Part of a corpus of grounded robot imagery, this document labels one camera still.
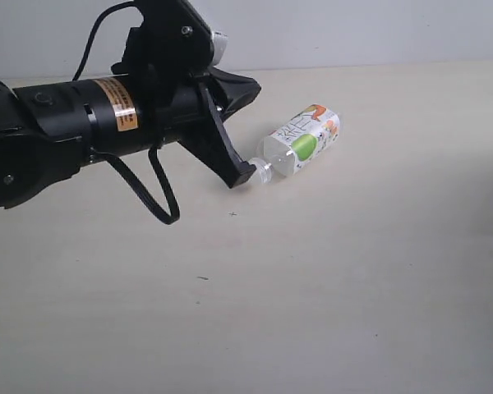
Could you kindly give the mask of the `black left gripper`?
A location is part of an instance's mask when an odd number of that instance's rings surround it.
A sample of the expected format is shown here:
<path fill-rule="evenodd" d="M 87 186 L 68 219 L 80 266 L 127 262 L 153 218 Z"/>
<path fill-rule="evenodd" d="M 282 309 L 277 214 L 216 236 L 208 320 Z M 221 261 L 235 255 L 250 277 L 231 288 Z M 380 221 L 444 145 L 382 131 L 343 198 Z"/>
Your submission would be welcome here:
<path fill-rule="evenodd" d="M 122 156 L 178 142 L 229 189 L 248 182 L 256 168 L 237 153 L 223 122 L 254 102 L 259 83 L 210 65 L 212 29 L 188 1 L 125 1 L 109 10 L 127 8 L 142 22 L 130 29 L 111 71 L 127 83 L 139 126 L 119 131 L 110 152 Z"/>

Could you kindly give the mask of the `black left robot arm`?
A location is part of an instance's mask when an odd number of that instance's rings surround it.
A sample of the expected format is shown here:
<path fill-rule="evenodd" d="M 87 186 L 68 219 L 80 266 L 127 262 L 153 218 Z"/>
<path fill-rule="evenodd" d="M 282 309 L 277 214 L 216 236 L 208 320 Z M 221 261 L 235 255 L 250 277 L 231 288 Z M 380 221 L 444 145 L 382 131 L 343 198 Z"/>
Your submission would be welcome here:
<path fill-rule="evenodd" d="M 126 1 L 142 15 L 111 75 L 11 89 L 0 81 L 0 208 L 14 208 L 83 167 L 108 163 L 163 223 L 180 210 L 159 150 L 178 143 L 229 188 L 255 167 L 224 123 L 261 87 L 218 68 L 227 45 L 188 1 Z"/>

